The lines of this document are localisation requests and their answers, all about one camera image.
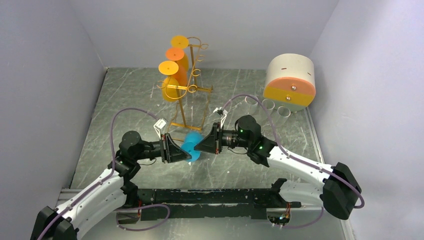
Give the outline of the blue wine glass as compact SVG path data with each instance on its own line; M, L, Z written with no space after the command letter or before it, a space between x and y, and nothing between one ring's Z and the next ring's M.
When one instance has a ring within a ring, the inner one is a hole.
M195 162L199 159L201 152L194 148L202 140L203 136L197 131L191 131L185 136L181 149L191 155L191 158L186 160L188 163Z

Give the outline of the gold wire glass rack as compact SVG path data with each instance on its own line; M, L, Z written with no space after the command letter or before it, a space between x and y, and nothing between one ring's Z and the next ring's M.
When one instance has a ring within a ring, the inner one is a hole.
M213 87L203 87L198 84L198 78L201 76L201 70L197 67L197 65L198 63L204 61L205 56L201 54L201 51L207 50L209 45L207 43L203 43L198 37L190 36L186 38L188 38L189 41L188 47L184 49L186 55L188 56L188 83L187 85L170 85L171 88L178 89L178 98L176 101L174 101L176 104L176 110L174 116L171 118L168 128L184 128L190 131L196 131L200 133L204 127L206 113L209 107ZM156 85L160 90L162 81L163 80L158 81ZM193 126L187 123L183 107L183 99L186 95L195 94L197 92L207 93L207 95L201 124L200 126Z

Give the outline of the clear wine glass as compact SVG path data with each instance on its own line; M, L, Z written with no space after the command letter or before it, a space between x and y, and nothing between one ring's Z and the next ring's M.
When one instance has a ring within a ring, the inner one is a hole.
M258 108L258 102L254 98L246 96L243 103L246 114L254 115Z
M288 109L285 106L280 106L277 110L276 110L276 117L275 117L275 126L276 127L281 127L282 125L284 125L288 118L291 115L291 111L290 109Z
M264 108L261 108L261 121L267 121L268 117L272 115L275 103L271 99L264 98L261 102Z

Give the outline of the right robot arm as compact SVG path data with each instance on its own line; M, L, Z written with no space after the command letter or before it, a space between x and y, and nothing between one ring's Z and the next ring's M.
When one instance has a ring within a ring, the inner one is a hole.
M220 154L224 147L245 148L251 161L268 168L279 168L301 178L302 183L286 181L270 193L270 202L282 207L287 202L301 202L324 208L332 216L348 220L362 201L361 187L350 168L317 162L284 147L262 135L262 127L251 115L240 117L233 130L225 130L220 122L194 149Z

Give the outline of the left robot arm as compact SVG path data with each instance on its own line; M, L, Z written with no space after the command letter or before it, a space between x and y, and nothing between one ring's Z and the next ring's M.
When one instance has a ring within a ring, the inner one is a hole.
M139 204L138 187L131 182L141 168L139 160L161 158L164 163L174 163L191 157L168 133L149 142L142 140L137 131L126 132L112 162L99 177L65 203L55 208L46 206L38 213L30 238L82 239L114 210Z

